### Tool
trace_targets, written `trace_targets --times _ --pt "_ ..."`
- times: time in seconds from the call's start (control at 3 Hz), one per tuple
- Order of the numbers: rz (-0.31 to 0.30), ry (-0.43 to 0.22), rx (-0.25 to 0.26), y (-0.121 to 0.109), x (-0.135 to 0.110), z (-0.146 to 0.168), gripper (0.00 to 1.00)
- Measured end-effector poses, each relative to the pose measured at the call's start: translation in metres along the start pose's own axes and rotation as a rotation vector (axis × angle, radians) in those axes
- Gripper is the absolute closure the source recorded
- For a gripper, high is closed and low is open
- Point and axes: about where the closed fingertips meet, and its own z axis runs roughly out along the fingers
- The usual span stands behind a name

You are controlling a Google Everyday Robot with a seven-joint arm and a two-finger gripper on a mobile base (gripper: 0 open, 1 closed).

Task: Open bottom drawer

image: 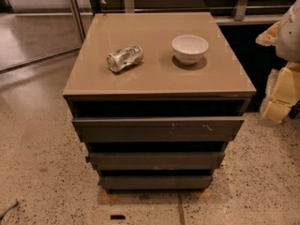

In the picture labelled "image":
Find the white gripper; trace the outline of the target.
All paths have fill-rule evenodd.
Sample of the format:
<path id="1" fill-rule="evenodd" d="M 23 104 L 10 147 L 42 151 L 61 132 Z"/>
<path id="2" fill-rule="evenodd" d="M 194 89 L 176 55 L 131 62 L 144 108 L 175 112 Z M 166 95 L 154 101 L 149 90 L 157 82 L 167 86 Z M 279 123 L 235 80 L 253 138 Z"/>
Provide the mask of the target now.
<path id="1" fill-rule="evenodd" d="M 255 42 L 262 46 L 275 46 L 277 44 L 278 26 L 279 22 L 272 24 L 256 37 Z M 279 71 L 271 97 L 274 101 L 279 103 L 264 100 L 262 102 L 262 117 L 280 124 L 290 112 L 291 109 L 289 107 L 292 107 L 300 100 L 299 63 L 288 62 L 287 65 Z"/>

